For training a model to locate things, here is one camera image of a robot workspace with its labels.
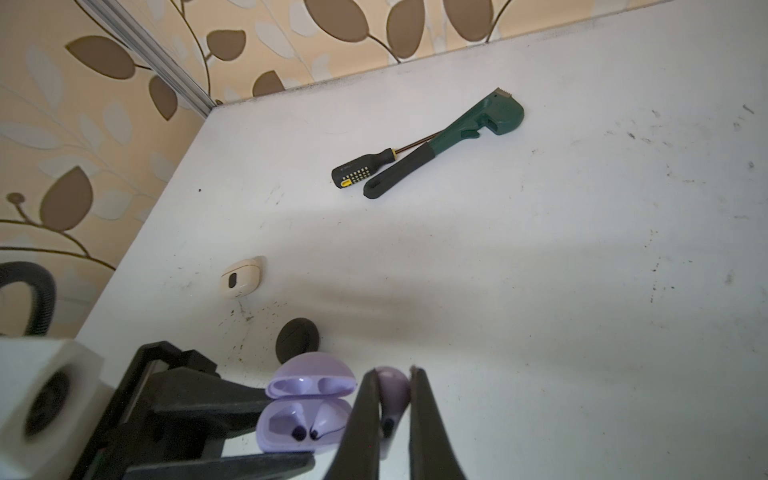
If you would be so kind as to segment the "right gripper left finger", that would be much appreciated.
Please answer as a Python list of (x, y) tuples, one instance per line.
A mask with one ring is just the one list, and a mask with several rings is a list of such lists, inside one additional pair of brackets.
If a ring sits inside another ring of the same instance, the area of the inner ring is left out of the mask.
[(378, 479), (380, 439), (380, 384), (373, 369), (362, 379), (343, 438), (324, 479)]

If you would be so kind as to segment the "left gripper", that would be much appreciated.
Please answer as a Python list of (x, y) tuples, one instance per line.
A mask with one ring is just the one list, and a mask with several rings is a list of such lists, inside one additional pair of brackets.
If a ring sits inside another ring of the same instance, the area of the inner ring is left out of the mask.
[(223, 457), (272, 400), (223, 379), (196, 350), (169, 342), (138, 349), (77, 461), (73, 479), (291, 479), (310, 452)]

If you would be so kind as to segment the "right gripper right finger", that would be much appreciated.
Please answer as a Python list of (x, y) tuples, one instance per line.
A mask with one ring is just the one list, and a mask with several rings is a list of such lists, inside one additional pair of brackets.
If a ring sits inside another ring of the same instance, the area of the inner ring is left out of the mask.
[(454, 454), (424, 369), (411, 367), (410, 478), (461, 479), (466, 476)]

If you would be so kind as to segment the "purple round charging case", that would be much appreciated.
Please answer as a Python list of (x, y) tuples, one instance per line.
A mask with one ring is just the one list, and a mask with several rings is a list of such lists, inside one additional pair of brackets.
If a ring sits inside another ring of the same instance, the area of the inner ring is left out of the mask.
[(338, 447), (352, 410), (345, 400), (357, 388), (352, 370), (322, 352), (298, 355), (270, 380), (271, 402), (261, 412), (256, 440), (265, 453), (324, 453)]

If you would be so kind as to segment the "purple earbud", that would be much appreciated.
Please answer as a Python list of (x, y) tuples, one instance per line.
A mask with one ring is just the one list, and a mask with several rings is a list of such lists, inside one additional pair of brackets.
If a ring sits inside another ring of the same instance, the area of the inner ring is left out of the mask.
[(380, 366), (375, 369), (379, 382), (380, 399), (380, 459), (389, 454), (394, 436), (410, 404), (411, 387), (409, 378), (399, 369)]

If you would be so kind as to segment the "cream earbud charging case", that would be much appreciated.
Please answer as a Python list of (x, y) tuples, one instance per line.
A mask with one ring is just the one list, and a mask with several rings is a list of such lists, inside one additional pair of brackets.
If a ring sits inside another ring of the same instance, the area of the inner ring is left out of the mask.
[(226, 267), (220, 277), (219, 292), (229, 299), (250, 295), (260, 286), (265, 265), (266, 258), (257, 256)]

